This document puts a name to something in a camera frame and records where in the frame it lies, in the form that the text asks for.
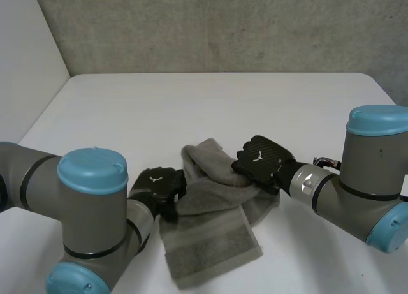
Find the white table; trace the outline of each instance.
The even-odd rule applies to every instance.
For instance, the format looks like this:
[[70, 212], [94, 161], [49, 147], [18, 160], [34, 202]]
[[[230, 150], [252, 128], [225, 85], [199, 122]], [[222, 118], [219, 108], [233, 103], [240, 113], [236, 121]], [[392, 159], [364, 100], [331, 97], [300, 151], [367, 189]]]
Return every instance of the white table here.
[[[21, 144], [58, 155], [93, 146], [119, 151], [128, 162], [130, 187], [145, 168], [180, 168], [181, 148], [210, 137], [232, 156], [252, 136], [263, 135], [299, 161], [341, 159], [349, 111], [392, 103], [370, 77], [352, 73], [79, 75], [64, 86]], [[19, 209], [5, 214], [13, 224], [5, 225], [0, 216], [0, 230], [8, 236], [6, 244], [0, 241], [0, 252], [7, 251], [9, 258], [23, 252], [15, 267], [29, 266], [24, 278], [41, 267], [30, 282], [43, 282], [62, 251], [59, 223]], [[41, 238], [33, 235], [38, 232]], [[156, 227], [113, 293], [408, 292], [408, 244], [382, 254], [284, 193], [280, 207], [254, 233], [263, 248], [261, 258], [179, 291]]]

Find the gray robot arm segment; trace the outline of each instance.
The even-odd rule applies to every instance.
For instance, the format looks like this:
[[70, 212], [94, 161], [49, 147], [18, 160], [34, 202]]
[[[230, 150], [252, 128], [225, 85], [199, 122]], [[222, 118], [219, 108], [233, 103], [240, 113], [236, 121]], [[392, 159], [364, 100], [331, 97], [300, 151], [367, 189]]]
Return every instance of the gray robot arm segment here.
[[65, 254], [48, 291], [68, 282], [72, 293], [88, 286], [108, 293], [139, 253], [156, 213], [143, 200], [127, 199], [127, 182], [126, 160], [113, 151], [83, 149], [62, 158], [0, 142], [0, 211], [20, 207], [62, 223]]

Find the gray towel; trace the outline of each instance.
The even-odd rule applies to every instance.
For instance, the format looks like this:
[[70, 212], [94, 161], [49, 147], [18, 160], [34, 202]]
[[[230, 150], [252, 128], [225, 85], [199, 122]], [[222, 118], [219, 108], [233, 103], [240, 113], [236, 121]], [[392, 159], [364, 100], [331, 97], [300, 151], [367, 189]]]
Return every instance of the gray towel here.
[[235, 173], [214, 140], [182, 149], [186, 195], [177, 203], [177, 224], [160, 220], [172, 278], [194, 286], [262, 256], [251, 226], [278, 206], [279, 195], [260, 190]]

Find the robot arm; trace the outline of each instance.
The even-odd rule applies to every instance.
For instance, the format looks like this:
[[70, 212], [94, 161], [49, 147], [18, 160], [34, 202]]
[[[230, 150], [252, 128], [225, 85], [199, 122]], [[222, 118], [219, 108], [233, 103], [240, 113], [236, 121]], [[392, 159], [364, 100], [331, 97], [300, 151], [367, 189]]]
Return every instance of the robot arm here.
[[59, 157], [0, 143], [0, 212], [20, 207], [62, 223], [64, 257], [48, 293], [110, 293], [149, 236], [151, 198], [131, 191], [126, 160], [106, 149]]
[[[329, 163], [340, 175], [323, 169], [324, 161], [316, 161], [322, 167], [299, 163], [261, 136], [244, 145], [232, 167], [262, 186], [282, 188], [327, 221], [391, 253], [408, 239], [408, 203], [400, 197], [407, 143], [407, 107], [362, 106], [350, 113], [342, 163]], [[259, 151], [262, 161], [254, 159]]]

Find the blue joint cap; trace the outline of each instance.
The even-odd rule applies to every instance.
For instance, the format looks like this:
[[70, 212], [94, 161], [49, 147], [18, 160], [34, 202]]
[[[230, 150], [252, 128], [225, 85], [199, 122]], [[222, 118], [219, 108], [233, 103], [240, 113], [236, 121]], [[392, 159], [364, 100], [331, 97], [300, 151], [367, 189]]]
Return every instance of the blue joint cap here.
[[110, 294], [108, 285], [91, 270], [70, 262], [58, 263], [46, 281], [47, 294]]
[[107, 195], [127, 187], [128, 165], [118, 152], [109, 149], [78, 149], [60, 160], [59, 180], [71, 189], [87, 194]]
[[408, 203], [399, 203], [383, 216], [369, 233], [366, 243], [392, 253], [408, 239]]
[[346, 129], [360, 136], [389, 136], [408, 131], [408, 107], [367, 105], [350, 112]]

